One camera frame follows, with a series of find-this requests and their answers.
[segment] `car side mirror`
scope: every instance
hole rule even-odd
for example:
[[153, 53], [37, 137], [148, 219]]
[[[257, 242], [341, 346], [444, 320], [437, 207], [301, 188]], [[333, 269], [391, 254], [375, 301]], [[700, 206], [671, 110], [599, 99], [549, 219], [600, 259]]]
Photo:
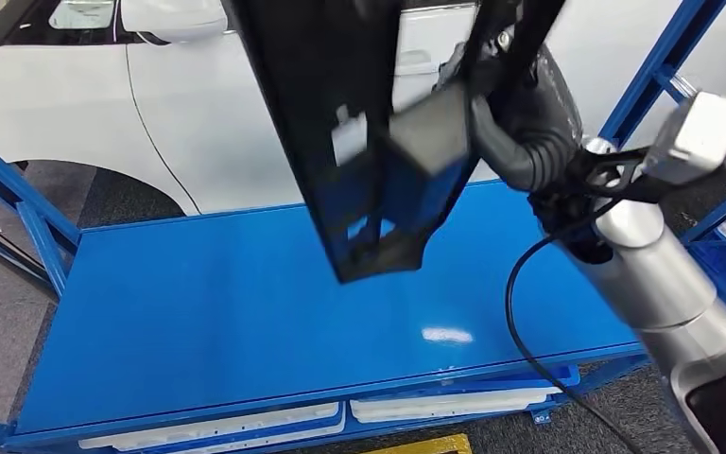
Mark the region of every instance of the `car side mirror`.
[[170, 43], [217, 36], [229, 24], [221, 0], [122, 0], [121, 20], [126, 31]]

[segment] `metal bracket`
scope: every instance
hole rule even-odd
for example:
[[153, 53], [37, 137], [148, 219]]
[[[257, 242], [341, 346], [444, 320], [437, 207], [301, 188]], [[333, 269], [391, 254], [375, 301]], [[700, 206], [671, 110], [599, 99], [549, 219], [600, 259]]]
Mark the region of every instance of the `metal bracket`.
[[552, 418], [549, 417], [549, 410], [531, 411], [530, 416], [533, 417], [533, 423], [536, 426], [539, 426], [541, 424], [549, 424], [552, 422]]

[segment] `car window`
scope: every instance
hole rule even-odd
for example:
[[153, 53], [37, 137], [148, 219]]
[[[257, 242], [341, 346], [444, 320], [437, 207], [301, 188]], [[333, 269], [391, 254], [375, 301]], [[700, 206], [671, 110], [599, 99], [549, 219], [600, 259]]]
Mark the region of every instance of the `car window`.
[[62, 0], [48, 18], [57, 30], [107, 28], [112, 23], [115, 0]]
[[0, 0], [0, 45], [117, 43], [117, 0]]

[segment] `white car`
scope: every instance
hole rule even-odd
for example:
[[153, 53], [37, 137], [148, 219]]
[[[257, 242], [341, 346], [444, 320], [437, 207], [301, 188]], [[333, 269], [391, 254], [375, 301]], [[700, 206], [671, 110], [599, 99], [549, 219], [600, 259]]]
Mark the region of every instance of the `white car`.
[[[144, 10], [169, 3], [183, 2], [0, 0], [0, 156], [120, 172], [164, 192], [187, 215], [300, 201], [225, 11], [214, 23], [220, 27], [179, 33], [171, 19], [182, 15]], [[548, 44], [588, 133], [599, 130], [679, 4], [569, 0]], [[222, 8], [220, 0], [190, 5], [193, 17]], [[471, 4], [403, 14], [397, 109], [430, 91], [474, 14]], [[726, 94], [726, 9], [683, 74]], [[659, 100], [632, 146], [652, 141], [671, 105]], [[479, 169], [475, 178], [494, 176]]]

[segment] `black cable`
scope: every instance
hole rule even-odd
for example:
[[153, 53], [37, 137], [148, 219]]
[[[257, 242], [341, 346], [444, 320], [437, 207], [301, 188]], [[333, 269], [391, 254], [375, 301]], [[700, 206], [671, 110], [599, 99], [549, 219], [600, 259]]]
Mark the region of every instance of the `black cable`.
[[633, 454], [641, 454], [641, 448], [639, 448], [631, 438], [625, 434], [621, 428], [619, 428], [613, 421], [608, 419], [607, 416], [602, 414], [598, 409], [594, 408], [586, 402], [582, 396], [578, 395], [571, 389], [569, 389], [566, 385], [561, 383], [560, 380], [558, 380], [555, 376], [549, 373], [549, 371], [546, 370], [544, 366], [541, 365], [541, 363], [538, 362], [538, 360], [533, 356], [533, 354], [530, 352], [530, 350], [527, 348], [525, 343], [522, 341], [522, 338], [519, 337], [519, 332], [516, 330], [516, 323], [513, 319], [513, 285], [516, 283], [516, 277], [519, 275], [519, 270], [522, 269], [522, 267], [527, 263], [527, 261], [538, 251], [540, 251], [544, 246], [547, 244], [550, 244], [554, 241], [557, 241], [559, 239], [564, 238], [565, 236], [571, 234], [572, 232], [585, 227], [586, 225], [590, 224], [600, 216], [604, 215], [605, 213], [608, 213], [611, 208], [614, 208], [617, 203], [619, 203], [620, 200], [613, 200], [608, 202], [607, 204], [603, 205], [601, 208], [596, 210], [594, 213], [591, 214], [591, 216], [588, 216], [586, 218], [583, 218], [577, 222], [574, 222], [570, 225], [567, 225], [566, 227], [560, 229], [559, 231], [545, 237], [541, 241], [537, 242], [536, 244], [532, 245], [530, 249], [528, 249], [525, 253], [522, 254], [521, 257], [519, 257], [518, 260], [516, 260], [516, 263], [513, 265], [513, 269], [510, 271], [510, 275], [508, 276], [508, 283], [505, 286], [505, 317], [508, 322], [508, 330], [510, 331], [510, 336], [513, 338], [513, 342], [516, 344], [516, 347], [519, 349], [520, 352], [522, 352], [522, 355], [525, 357], [528, 363], [533, 367], [533, 369], [536, 370], [536, 372], [541, 375], [543, 378], [548, 380], [550, 383], [552, 383], [554, 386], [559, 388], [564, 394], [566, 394], [570, 399], [575, 401], [578, 405], [586, 409], [588, 412], [593, 414], [596, 419], [598, 419], [606, 428], [608, 428], [611, 432], [613, 432], [619, 440], [625, 444], [625, 446], [628, 448], [630, 452]]

